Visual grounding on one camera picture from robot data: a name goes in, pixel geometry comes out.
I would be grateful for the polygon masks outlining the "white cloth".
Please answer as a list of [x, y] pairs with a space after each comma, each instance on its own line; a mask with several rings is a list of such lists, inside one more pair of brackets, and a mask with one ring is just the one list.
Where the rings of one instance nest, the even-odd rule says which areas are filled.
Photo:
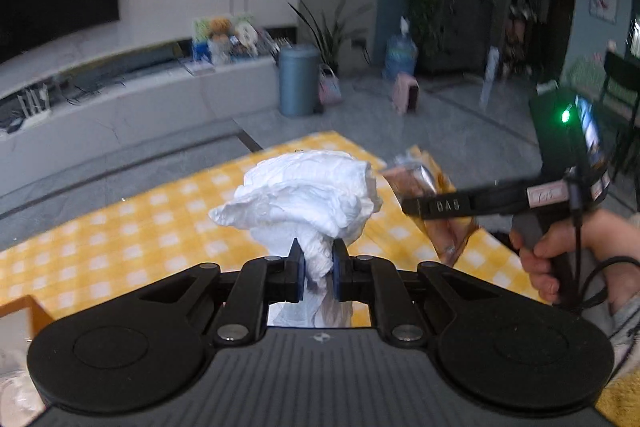
[[299, 243], [302, 301], [270, 306], [268, 324], [324, 329], [352, 325], [352, 304], [334, 296], [333, 244], [354, 243], [381, 206], [367, 161], [339, 150], [301, 150], [248, 170], [230, 202], [208, 215], [220, 227], [249, 231], [271, 256], [285, 257]]

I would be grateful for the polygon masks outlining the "brown snack packet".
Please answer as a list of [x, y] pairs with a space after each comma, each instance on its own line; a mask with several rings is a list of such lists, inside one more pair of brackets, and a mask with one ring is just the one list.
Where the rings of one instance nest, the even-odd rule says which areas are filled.
[[477, 230], [471, 217], [458, 217], [459, 206], [442, 196], [456, 191], [426, 150], [416, 145], [395, 157], [381, 172], [401, 210], [428, 237], [440, 262], [453, 267]]

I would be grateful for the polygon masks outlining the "grey cylindrical trash bin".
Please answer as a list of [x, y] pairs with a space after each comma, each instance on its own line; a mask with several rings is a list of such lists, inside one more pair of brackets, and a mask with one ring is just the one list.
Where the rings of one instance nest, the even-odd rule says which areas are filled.
[[319, 105], [320, 52], [310, 44], [283, 48], [279, 54], [280, 113], [286, 117], [312, 115]]

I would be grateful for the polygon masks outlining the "teddy bear plush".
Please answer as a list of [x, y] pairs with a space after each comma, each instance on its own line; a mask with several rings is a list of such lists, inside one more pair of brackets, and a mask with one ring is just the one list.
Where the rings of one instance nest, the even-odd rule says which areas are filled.
[[218, 16], [208, 23], [208, 40], [213, 53], [228, 52], [231, 49], [232, 23], [229, 17]]

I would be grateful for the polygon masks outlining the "pink woven basket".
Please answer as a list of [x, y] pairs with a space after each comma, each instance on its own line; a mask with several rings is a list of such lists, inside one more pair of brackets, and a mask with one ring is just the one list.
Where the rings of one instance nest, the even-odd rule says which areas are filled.
[[343, 101], [340, 80], [334, 70], [326, 64], [319, 66], [319, 101], [323, 106], [340, 104]]

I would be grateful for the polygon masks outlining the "marble TV console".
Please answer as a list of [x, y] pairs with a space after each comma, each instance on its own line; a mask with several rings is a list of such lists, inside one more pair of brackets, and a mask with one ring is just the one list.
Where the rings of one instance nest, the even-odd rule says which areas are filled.
[[63, 102], [35, 126], [1, 139], [1, 194], [66, 169], [179, 131], [276, 107], [278, 70], [269, 55], [193, 75], [191, 43], [173, 41], [177, 60], [117, 80], [74, 105]]

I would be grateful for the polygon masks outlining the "framed wall picture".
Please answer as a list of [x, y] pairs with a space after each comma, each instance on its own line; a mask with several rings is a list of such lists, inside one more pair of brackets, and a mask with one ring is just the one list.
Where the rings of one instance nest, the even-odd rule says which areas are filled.
[[610, 24], [616, 23], [618, 0], [589, 0], [589, 14]]

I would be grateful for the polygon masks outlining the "orange open storage box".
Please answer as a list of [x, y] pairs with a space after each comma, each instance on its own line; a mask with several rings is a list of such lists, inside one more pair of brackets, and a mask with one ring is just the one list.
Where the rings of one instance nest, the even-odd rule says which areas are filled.
[[0, 348], [2, 355], [25, 352], [29, 343], [54, 321], [50, 313], [31, 295], [0, 306]]

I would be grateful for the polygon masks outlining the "yellow checkered tablecloth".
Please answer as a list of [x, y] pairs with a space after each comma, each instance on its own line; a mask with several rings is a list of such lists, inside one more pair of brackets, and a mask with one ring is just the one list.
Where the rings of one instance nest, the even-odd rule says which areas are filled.
[[[231, 199], [244, 173], [259, 161], [294, 150], [342, 150], [369, 161], [382, 159], [336, 132], [321, 132], [267, 148], [67, 221], [34, 239], [1, 251], [1, 306], [32, 296], [50, 317], [86, 309], [203, 261], [239, 270], [267, 254], [250, 233], [221, 228], [208, 212]], [[400, 211], [390, 186], [376, 175], [383, 205], [368, 221], [351, 255], [375, 255], [401, 270], [437, 261], [430, 241]], [[483, 229], [475, 231], [458, 270], [539, 300], [520, 260]]]

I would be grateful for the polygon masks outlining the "blue water bottle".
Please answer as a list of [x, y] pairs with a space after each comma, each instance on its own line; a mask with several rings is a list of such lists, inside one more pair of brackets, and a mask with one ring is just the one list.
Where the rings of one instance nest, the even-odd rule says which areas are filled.
[[411, 38], [410, 23], [402, 16], [398, 34], [392, 35], [386, 43], [384, 78], [388, 81], [395, 81], [400, 74], [412, 76], [417, 58], [418, 47]]

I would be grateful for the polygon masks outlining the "white wifi router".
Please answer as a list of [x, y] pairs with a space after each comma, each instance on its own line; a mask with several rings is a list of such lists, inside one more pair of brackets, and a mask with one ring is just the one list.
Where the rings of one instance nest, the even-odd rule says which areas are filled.
[[23, 89], [17, 95], [17, 100], [23, 112], [24, 129], [41, 124], [52, 114], [49, 91], [45, 84]]

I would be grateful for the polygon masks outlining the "small pink heater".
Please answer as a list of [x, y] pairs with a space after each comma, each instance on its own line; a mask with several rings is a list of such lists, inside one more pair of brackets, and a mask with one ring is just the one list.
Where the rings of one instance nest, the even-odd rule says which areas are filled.
[[393, 104], [398, 114], [414, 113], [418, 107], [420, 86], [416, 78], [401, 72], [393, 89]]

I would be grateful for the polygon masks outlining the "tall green floor plant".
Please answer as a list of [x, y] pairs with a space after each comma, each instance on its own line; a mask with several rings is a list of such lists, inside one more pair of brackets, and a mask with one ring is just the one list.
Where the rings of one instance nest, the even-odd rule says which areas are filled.
[[352, 23], [373, 9], [371, 3], [366, 3], [346, 13], [346, 3], [347, 0], [338, 0], [332, 20], [326, 17], [324, 11], [320, 11], [319, 15], [315, 16], [303, 0], [299, 1], [298, 6], [288, 5], [298, 20], [310, 31], [314, 44], [320, 52], [321, 63], [332, 69], [335, 74], [340, 70], [340, 55], [344, 44], [352, 39], [363, 37], [367, 33], [366, 28], [352, 27]]

